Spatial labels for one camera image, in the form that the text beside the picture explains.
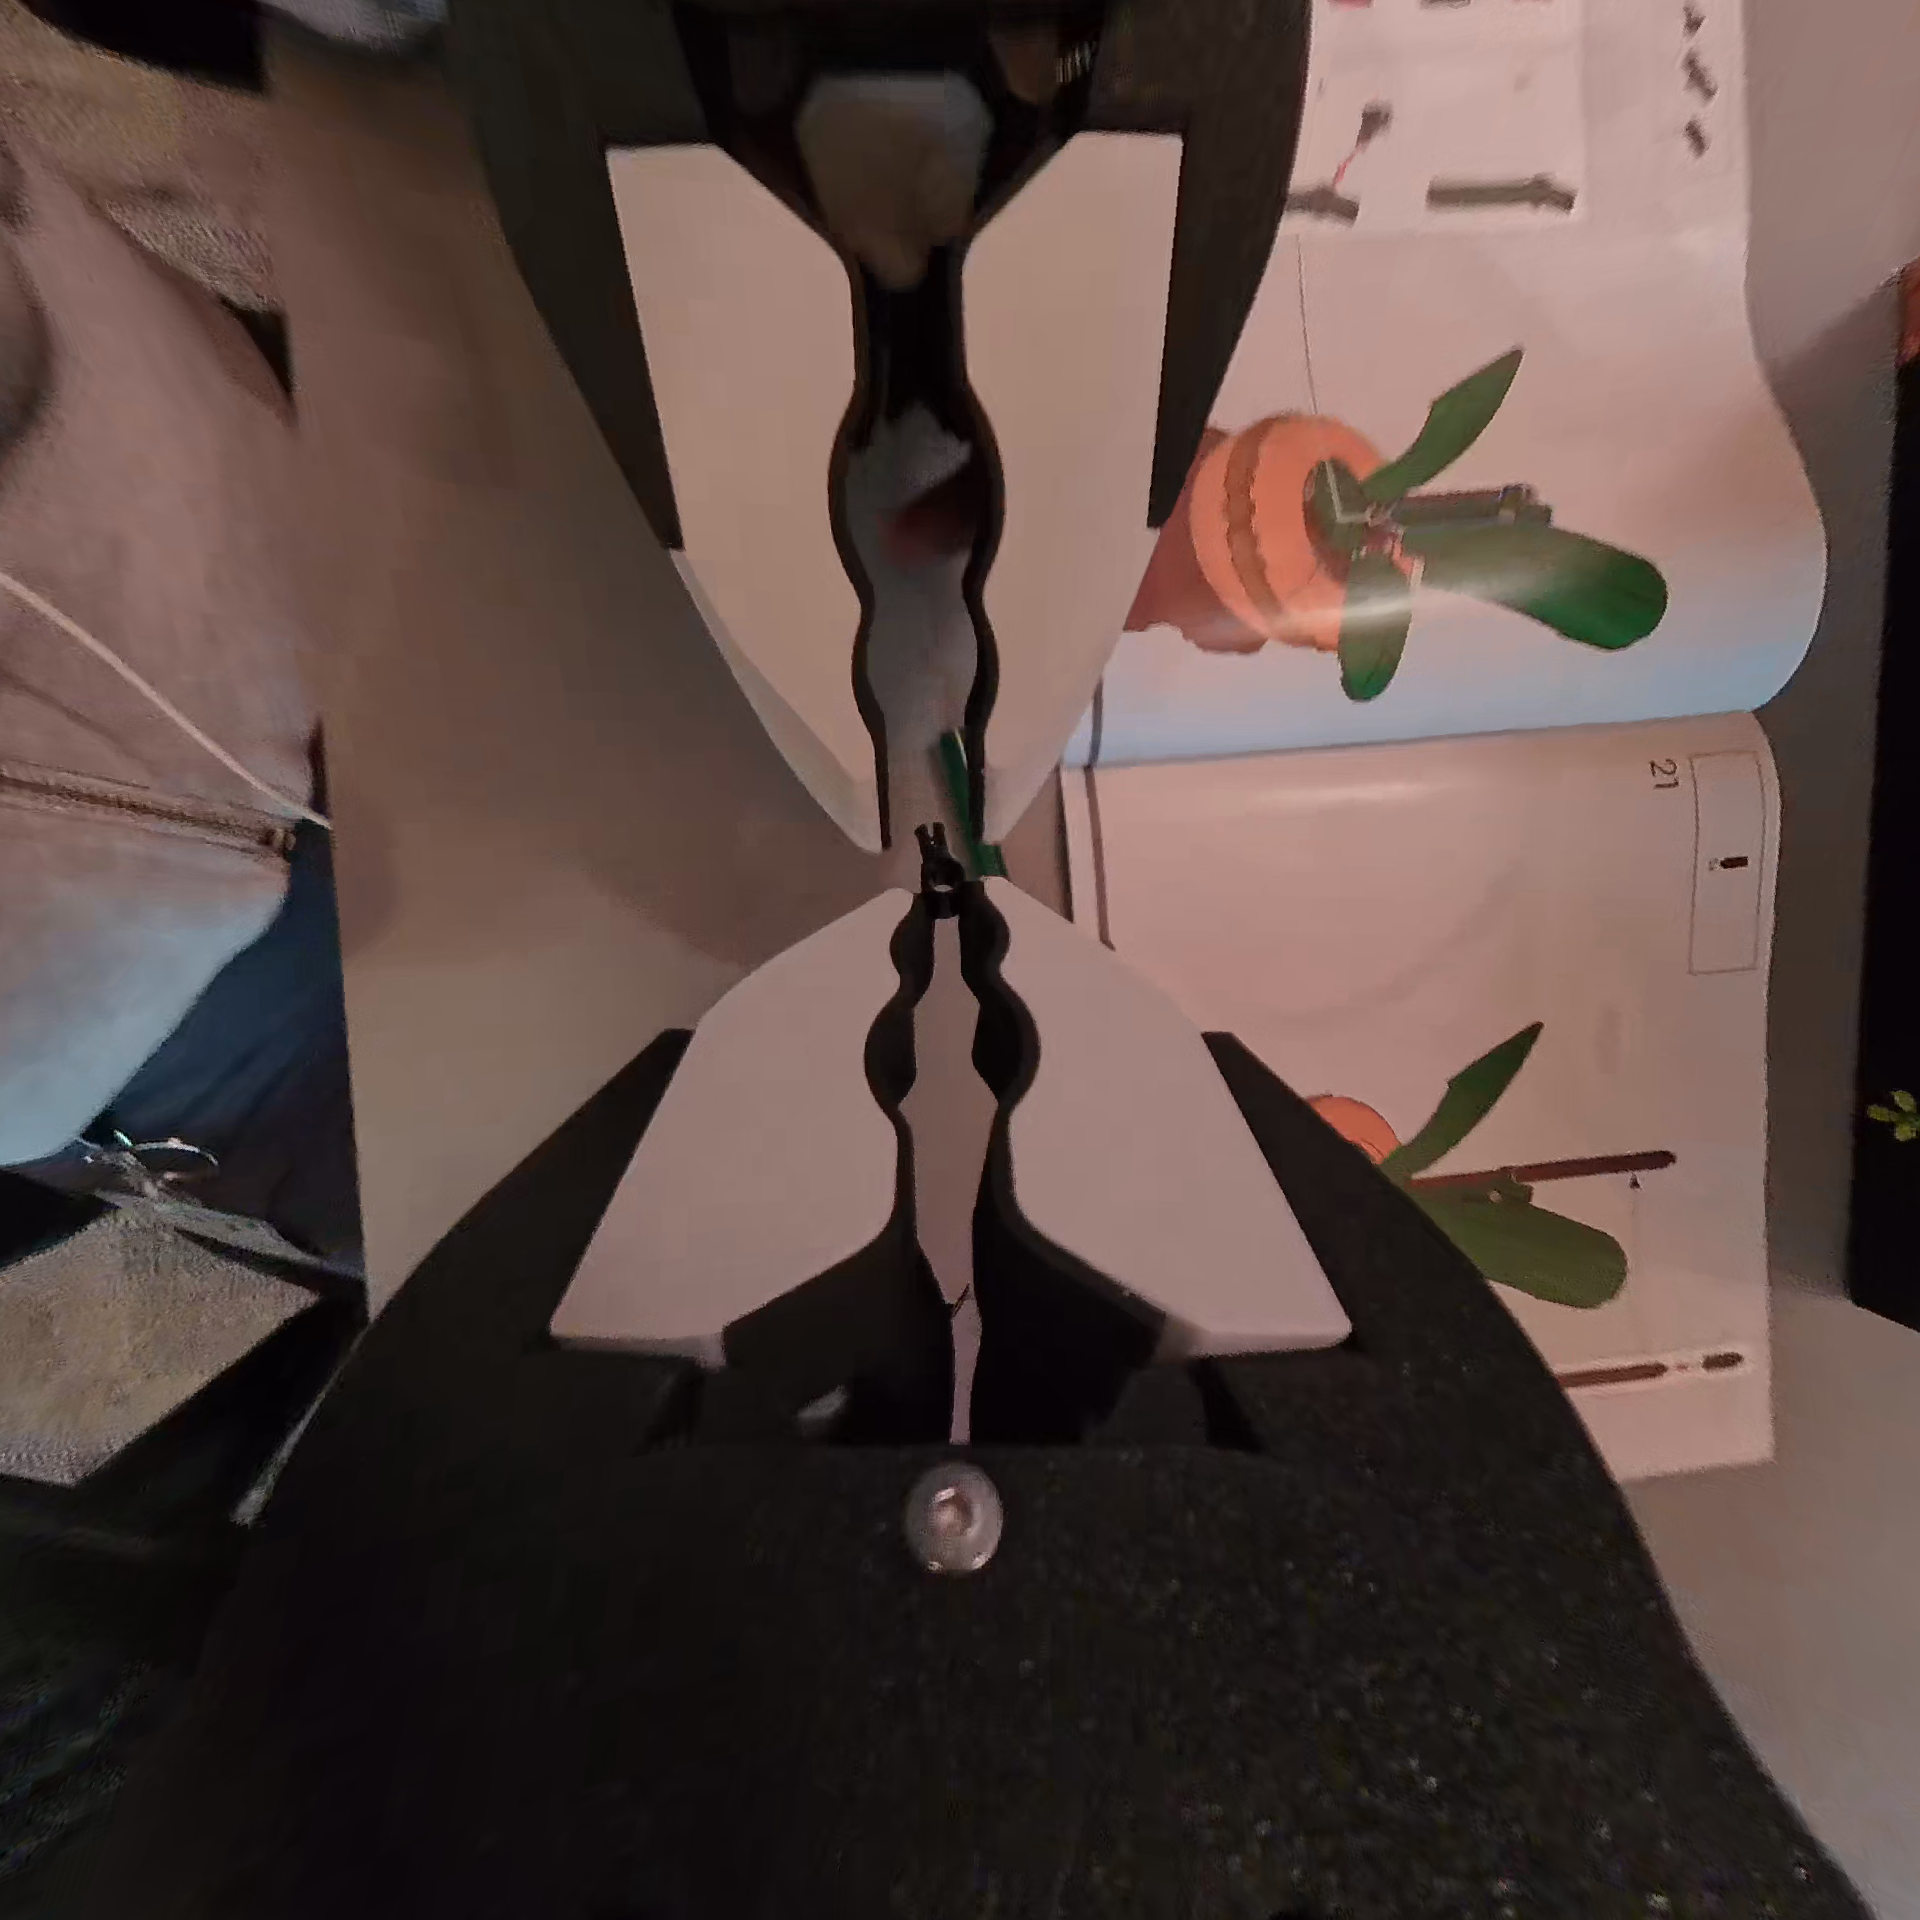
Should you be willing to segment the black orchid toy set box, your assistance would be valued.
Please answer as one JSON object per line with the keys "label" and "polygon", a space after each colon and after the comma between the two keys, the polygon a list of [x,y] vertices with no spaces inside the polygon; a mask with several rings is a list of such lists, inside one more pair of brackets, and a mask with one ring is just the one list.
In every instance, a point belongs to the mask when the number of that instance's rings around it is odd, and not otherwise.
{"label": "black orchid toy set box", "polygon": [[1898,283],[1895,421],[1844,1288],[1917,1329],[1917,264]]}

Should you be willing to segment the dark green toy stem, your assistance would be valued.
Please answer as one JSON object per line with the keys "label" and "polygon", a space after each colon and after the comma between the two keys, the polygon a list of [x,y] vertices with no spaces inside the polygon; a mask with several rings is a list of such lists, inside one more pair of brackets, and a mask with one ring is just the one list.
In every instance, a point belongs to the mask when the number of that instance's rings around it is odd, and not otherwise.
{"label": "dark green toy stem", "polygon": [[976,779],[964,733],[956,727],[940,733],[935,756],[950,806],[950,853],[968,869],[971,876],[1006,880],[1004,853],[991,838],[979,834]]}

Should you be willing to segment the grey desk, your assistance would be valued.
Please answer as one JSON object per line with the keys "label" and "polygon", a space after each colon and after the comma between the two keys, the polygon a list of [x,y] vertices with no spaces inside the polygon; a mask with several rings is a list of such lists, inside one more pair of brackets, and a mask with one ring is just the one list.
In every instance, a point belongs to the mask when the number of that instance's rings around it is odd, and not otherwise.
{"label": "grey desk", "polygon": [[[378,1309],[223,1627],[211,1705],[276,1720],[191,1913],[1867,1914],[1527,1330],[1259,1052],[1195,1024],[1345,1342],[1153,1358],[1006,1225],[985,880],[930,921],[915,842],[991,690],[974,233],[889,333],[833,249],[864,853],[564,369],[441,35],[276,64]],[[690,1030],[889,889],[890,1221],[719,1364],[557,1342]]]}

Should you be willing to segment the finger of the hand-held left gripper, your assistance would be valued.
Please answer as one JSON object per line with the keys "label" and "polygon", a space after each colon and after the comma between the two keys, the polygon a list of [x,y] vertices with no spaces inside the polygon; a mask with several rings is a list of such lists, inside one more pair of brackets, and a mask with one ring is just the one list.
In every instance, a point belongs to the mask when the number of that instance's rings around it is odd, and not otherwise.
{"label": "finger of the hand-held left gripper", "polygon": [[605,172],[679,515],[673,566],[795,778],[878,853],[884,754],[854,692],[864,608],[833,525],[854,400],[851,273],[723,148],[613,148]]}
{"label": "finger of the hand-held left gripper", "polygon": [[1058,766],[1154,553],[1184,145],[1069,136],[1006,184],[961,259],[964,372],[994,481],[968,586],[991,674],[971,724],[982,838],[1014,828]]}

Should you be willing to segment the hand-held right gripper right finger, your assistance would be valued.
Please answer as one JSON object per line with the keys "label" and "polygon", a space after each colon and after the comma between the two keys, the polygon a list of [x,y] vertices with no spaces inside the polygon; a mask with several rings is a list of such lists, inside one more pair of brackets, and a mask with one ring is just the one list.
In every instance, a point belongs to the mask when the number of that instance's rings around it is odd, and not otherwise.
{"label": "hand-held right gripper right finger", "polygon": [[1179,1003],[1009,880],[959,927],[1017,1242],[1145,1321],[1153,1358],[1342,1346],[1349,1317]]}

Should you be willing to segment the person's blue jeans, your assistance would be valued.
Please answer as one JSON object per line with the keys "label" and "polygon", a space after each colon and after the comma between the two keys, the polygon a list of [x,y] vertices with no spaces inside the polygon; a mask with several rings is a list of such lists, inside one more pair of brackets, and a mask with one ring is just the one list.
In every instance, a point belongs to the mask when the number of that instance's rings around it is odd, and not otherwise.
{"label": "person's blue jeans", "polygon": [[364,1268],[331,838],[298,825],[284,898],[85,1139],[179,1139],[212,1158],[189,1196]]}

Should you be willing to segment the open building instruction booklet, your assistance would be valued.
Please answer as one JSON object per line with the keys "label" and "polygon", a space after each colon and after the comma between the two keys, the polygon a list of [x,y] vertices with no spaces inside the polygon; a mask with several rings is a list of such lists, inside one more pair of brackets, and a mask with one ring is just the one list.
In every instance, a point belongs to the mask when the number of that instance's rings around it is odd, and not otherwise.
{"label": "open building instruction booklet", "polygon": [[1312,4],[1062,771],[1078,923],[1428,1213],[1620,1480],[1774,1441],[1755,710],[1828,541],[1748,324],[1743,11]]}

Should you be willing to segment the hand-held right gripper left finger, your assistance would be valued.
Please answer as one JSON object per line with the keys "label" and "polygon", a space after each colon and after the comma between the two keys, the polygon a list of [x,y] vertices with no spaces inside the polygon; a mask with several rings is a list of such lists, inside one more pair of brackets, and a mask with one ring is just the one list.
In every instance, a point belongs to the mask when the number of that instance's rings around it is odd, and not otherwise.
{"label": "hand-held right gripper left finger", "polygon": [[719,1364],[735,1325],[877,1242],[898,1133],[866,1041],[909,906],[881,892],[707,1010],[549,1321],[557,1342]]}

